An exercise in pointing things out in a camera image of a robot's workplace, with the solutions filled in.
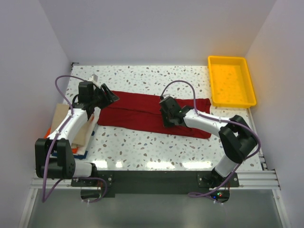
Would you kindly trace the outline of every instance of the folded red fabric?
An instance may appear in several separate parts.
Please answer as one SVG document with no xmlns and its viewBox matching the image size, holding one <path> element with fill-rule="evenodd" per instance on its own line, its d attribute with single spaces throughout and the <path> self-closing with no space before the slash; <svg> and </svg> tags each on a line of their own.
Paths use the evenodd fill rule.
<svg viewBox="0 0 304 228">
<path fill-rule="evenodd" d="M 160 97 L 146 94 L 133 94 L 113 91 L 120 99 L 101 110 L 98 124 L 103 126 L 124 127 L 133 130 L 156 132 L 163 134 L 183 135 L 207 139 L 210 133 L 182 126 L 165 128 L 159 105 Z M 193 100 L 176 99 L 181 107 L 193 107 Z M 210 113 L 209 99 L 196 99 L 197 108 Z"/>
</svg>

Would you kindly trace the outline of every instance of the red cloth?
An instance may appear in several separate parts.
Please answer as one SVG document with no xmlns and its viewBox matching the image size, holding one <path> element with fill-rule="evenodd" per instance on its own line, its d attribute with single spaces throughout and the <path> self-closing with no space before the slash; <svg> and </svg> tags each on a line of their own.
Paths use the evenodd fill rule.
<svg viewBox="0 0 304 228">
<path fill-rule="evenodd" d="M 101 110 L 98 124 L 103 126 L 124 127 L 133 130 L 156 132 L 163 134 L 183 135 L 207 139 L 210 133 L 182 126 L 165 128 L 159 105 L 160 97 L 146 94 L 133 94 L 113 91 L 120 99 Z M 193 100 L 176 99 L 181 107 L 193 107 Z M 210 113 L 210 100 L 197 99 L 197 108 Z"/>
</svg>

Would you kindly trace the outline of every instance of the white speckled table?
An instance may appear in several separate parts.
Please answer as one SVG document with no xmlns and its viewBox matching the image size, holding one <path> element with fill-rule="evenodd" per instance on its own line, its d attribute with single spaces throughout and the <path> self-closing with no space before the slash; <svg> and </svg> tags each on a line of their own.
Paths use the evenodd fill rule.
<svg viewBox="0 0 304 228">
<path fill-rule="evenodd" d="M 74 66 L 71 74 L 83 79 L 96 74 L 98 82 L 111 90 L 150 95 L 160 95 L 169 82 L 181 79 L 194 86 L 198 98 L 211 98 L 206 66 Z M 69 100 L 78 93 L 78 83 L 70 80 L 66 90 Z M 193 98 L 189 86 L 182 83 L 171 85 L 166 94 Z M 250 123 L 246 109 L 211 106 L 210 112 L 224 117 L 238 114 Z M 94 137 L 86 160 L 99 170 L 211 170 L 224 154 L 220 139 L 214 135 L 206 140 L 99 126 Z M 258 155 L 239 170 L 262 170 Z"/>
</svg>

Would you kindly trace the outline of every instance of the yellow bin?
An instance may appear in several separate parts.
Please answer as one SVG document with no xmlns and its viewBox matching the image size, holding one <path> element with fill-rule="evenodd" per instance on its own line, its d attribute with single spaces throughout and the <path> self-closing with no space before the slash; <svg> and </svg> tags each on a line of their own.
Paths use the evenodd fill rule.
<svg viewBox="0 0 304 228">
<path fill-rule="evenodd" d="M 209 56 L 208 68 L 214 106 L 249 108 L 257 104 L 245 58 Z"/>
</svg>

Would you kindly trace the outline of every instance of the white wall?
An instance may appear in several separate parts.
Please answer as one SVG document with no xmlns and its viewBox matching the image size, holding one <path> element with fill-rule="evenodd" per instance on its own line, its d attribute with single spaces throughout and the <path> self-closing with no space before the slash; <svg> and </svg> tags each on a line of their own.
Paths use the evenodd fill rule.
<svg viewBox="0 0 304 228">
<path fill-rule="evenodd" d="M 1 1 L 0 32 L 0 227 L 15 228 L 69 61 L 38 0 Z"/>
<path fill-rule="evenodd" d="M 277 0 L 247 54 L 256 128 L 295 228 L 304 224 L 303 9 L 303 0 Z"/>
<path fill-rule="evenodd" d="M 81 64 L 206 64 L 245 56 L 276 0 L 40 0 Z"/>
</svg>

